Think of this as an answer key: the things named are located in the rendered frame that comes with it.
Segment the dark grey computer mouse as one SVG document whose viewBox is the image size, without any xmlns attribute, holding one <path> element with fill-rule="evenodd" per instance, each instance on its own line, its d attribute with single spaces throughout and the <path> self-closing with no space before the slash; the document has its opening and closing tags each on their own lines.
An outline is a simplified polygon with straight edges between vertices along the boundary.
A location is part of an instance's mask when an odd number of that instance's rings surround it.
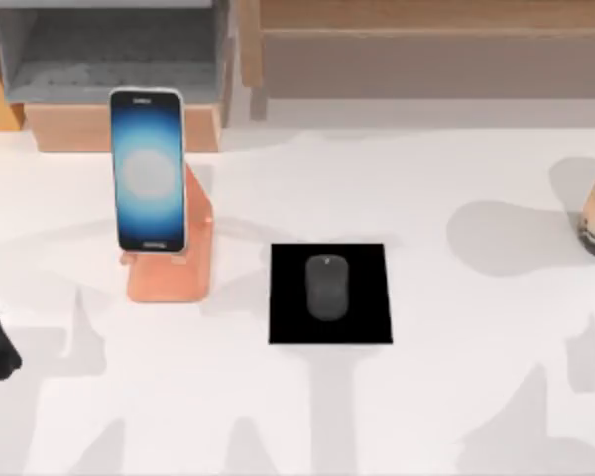
<svg viewBox="0 0 595 476">
<path fill-rule="evenodd" d="M 349 264 L 335 254 L 309 257 L 304 266 L 306 306 L 320 321 L 337 321 L 349 308 Z"/>
</svg>

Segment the black mouse pad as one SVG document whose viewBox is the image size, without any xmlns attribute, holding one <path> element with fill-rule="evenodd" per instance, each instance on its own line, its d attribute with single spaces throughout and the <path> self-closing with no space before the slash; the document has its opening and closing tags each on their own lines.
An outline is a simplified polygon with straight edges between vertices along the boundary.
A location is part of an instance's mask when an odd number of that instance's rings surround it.
<svg viewBox="0 0 595 476">
<path fill-rule="evenodd" d="M 349 264 L 349 308 L 337 321 L 320 321 L 307 310 L 304 266 L 318 254 Z M 394 342 L 382 243 L 275 243 L 269 289 L 271 344 L 379 345 Z"/>
</svg>

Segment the white smartphone with blue screen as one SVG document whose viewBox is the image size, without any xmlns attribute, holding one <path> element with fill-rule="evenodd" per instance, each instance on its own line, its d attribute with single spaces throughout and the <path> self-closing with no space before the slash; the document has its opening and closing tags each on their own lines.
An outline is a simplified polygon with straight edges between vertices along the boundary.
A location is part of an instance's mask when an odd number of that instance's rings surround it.
<svg viewBox="0 0 595 476">
<path fill-rule="evenodd" d="M 110 146 L 118 243 L 133 253 L 180 253 L 187 244 L 183 102 L 162 88 L 118 88 L 113 118 L 143 131 Z"/>
</svg>

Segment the salmon phone stand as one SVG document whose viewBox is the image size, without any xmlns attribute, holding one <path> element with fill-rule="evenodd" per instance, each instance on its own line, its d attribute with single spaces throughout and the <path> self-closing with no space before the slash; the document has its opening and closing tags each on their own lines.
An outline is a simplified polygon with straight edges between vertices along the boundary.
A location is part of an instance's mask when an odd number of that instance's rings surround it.
<svg viewBox="0 0 595 476">
<path fill-rule="evenodd" d="M 124 252 L 127 297 L 133 302 L 198 302 L 211 282 L 214 216 L 211 201 L 191 167 L 185 168 L 187 245 L 179 254 Z"/>
</svg>

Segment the pale wooden drawer front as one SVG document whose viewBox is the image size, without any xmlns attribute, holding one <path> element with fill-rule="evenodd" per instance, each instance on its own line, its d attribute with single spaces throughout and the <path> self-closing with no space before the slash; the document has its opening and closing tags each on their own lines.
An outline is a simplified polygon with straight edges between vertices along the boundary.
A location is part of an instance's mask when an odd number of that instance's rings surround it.
<svg viewBox="0 0 595 476">
<path fill-rule="evenodd" d="M 116 139 L 143 131 L 127 116 L 113 118 L 103 104 L 24 105 L 29 128 L 42 152 L 108 152 Z M 189 152 L 217 152 L 229 108 L 220 103 L 187 105 L 183 132 Z"/>
</svg>

